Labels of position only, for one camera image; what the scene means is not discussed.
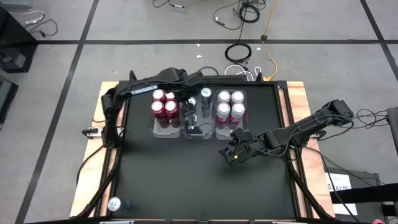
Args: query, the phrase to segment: silver can lid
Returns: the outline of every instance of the silver can lid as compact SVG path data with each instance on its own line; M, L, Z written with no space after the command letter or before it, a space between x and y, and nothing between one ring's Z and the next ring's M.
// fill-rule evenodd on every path
M172 92L166 93L166 97L167 97L167 99L174 99L174 93L172 93Z
M242 103L244 100L244 95L241 91L235 91L234 93L232 93L232 100L235 103Z
M211 96L211 89L209 89L209 88L203 88L203 89L201 89L200 94L201 94L203 97L210 97L210 96Z
M227 103L220 103L217 106L217 113L227 115L231 111L231 107Z
M231 99L231 95L229 94L228 91L221 91L218 94L218 101L220 102L228 102Z
M194 97L189 98L188 102L190 102L193 106L197 104L197 101L194 99Z
M155 101L152 103L151 108L153 111L160 111L163 108L163 103L160 101Z
M115 212L120 209L122 201L118 197L113 197L108 201L109 211Z
M236 115L242 115L242 114L244 114L244 111L245 111L245 110L246 110L246 109L245 109L243 103L235 103L235 104L232 106L232 113L234 113L234 114L236 114Z
M167 111L173 111L177 108L177 104L174 101L168 101L164 107Z
M163 90L155 90L152 94L155 99L161 99L164 96Z

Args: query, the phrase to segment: can holder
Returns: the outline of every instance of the can holder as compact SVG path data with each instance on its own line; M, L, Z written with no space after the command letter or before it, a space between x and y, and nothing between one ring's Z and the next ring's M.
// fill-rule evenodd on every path
M180 119L180 126L175 127L170 120L167 123L159 122L155 116L153 115L152 111L149 108L149 112L151 114L149 124L147 127L147 131L152 133L155 138L179 138L181 135L181 119Z
M213 112L213 107L216 105L215 95L213 93L210 96L208 109L203 107L201 95L195 96L194 99L196 99L196 113L186 117L182 116L182 131L187 139L209 139L215 131L215 114Z
M242 119L239 122L233 123L231 122L230 118L228 117L227 121L221 123L219 121L216 120L216 116L217 116L217 106L218 106L218 102L217 102L217 96L221 91L228 91L230 95L232 95L235 91L240 91L243 93L244 95L244 100L242 102L242 104L245 107L245 111L243 114ZM214 122L215 122L215 133L216 133L216 137L219 140L232 140L230 134L238 129L238 128L242 128L243 130L247 130L248 129L248 104L247 104L247 97L248 95L246 94L245 91L243 90L218 90L215 93L215 100L213 100L214 102L214 107L213 107L213 116L214 116ZM231 107L231 111L232 111L232 105L233 102L232 100L229 101L229 105Z

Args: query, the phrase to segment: white sign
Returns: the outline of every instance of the white sign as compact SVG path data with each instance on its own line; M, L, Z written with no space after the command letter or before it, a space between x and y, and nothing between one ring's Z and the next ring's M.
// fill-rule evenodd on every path
M329 175L328 173L325 173L325 175L326 175L326 180L328 181L329 192L332 192L333 187L331 186ZM351 189L351 183L349 182L348 175L330 174L330 176L333 181L333 185L335 185L336 191ZM353 215L358 215L355 204L346 204L346 205ZM349 215L347 209L342 204L333 204L333 208L335 209L336 214Z

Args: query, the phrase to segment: concrete floor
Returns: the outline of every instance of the concrete floor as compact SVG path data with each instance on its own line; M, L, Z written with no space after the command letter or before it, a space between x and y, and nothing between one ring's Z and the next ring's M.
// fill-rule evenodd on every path
M195 0L174 0L189 4ZM171 7L156 9L148 0L99 0L88 40L236 39L213 22L212 14L231 0L204 0L185 14ZM398 2L367 0L385 39L398 39ZM59 32L48 39L79 40L93 0L35 0L34 9L58 22ZM272 1L255 24L245 24L242 39L258 39L264 32ZM20 22L28 17L16 16ZM239 19L231 9L218 13L233 27ZM52 26L43 30L53 31ZM272 18L270 39L336 40L377 37L359 0L280 0ZM81 130L91 124L103 81L125 80L134 70L138 78L150 77L164 68L194 72L204 65L220 73L230 63L226 44L84 45L75 70L49 153L25 222L66 219L75 193L76 172L83 160L87 139ZM265 51L252 44L248 67L260 66L264 74L274 67ZM44 139L49 130L65 78L77 45L40 45L29 73L1 75L19 85L19 91L0 132L1 223L14 223ZM398 45L388 45L398 57ZM398 83L379 44L313 45L270 44L278 63L275 80L302 80L311 111L335 98L345 100L353 111L373 111L398 106ZM239 57L238 50L232 51ZM341 131L328 128L331 133ZM351 170L379 173L386 183L398 182L398 155L388 126L352 130L320 143L322 153Z

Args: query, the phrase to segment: wooden board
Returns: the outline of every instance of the wooden board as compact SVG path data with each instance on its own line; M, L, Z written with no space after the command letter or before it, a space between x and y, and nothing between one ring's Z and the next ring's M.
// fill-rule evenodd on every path
M94 115L95 120L104 120L100 97L103 94L105 94L108 89L114 87L116 84L117 82L102 83ZM290 98L290 105L292 106L294 121L297 122L311 114L310 107L308 105L307 95L305 93L303 82L287 82L287 84L289 88L288 92ZM286 103L284 101L283 94L284 94L283 91L280 90L279 95L280 95L280 101L282 105L282 113L284 116L285 125L289 125L289 118L287 116ZM118 120L119 124L121 123L121 114L119 115L119 120ZM93 123L93 126L102 128L103 124ZM101 138L88 140L85 158L88 157L97 148L99 148L100 145L102 145ZM309 141L308 146L319 150L318 143L314 139L311 139ZM97 191L100 184L104 157L105 157L105 149L101 150L97 155L92 157L90 161L87 162L86 166L82 169L70 216L79 214ZM305 150L304 148L302 151L302 159L303 159L303 166L304 166L305 177L307 180L308 188L310 189L316 200L319 202L319 204L325 209L325 211L328 214L335 216L333 205L330 199L329 190L326 184L327 182L326 182L325 171L323 170L323 164L319 154L317 154L316 152L312 152L310 150ZM113 164L113 159L111 159L109 166L112 166L112 164ZM300 213L302 217L306 217L307 214L305 213L303 195L298 187L296 187L296 189L297 189ZM101 205L100 215L106 215L106 204L108 202L108 199L109 199L109 191L107 190L103 196L103 203Z

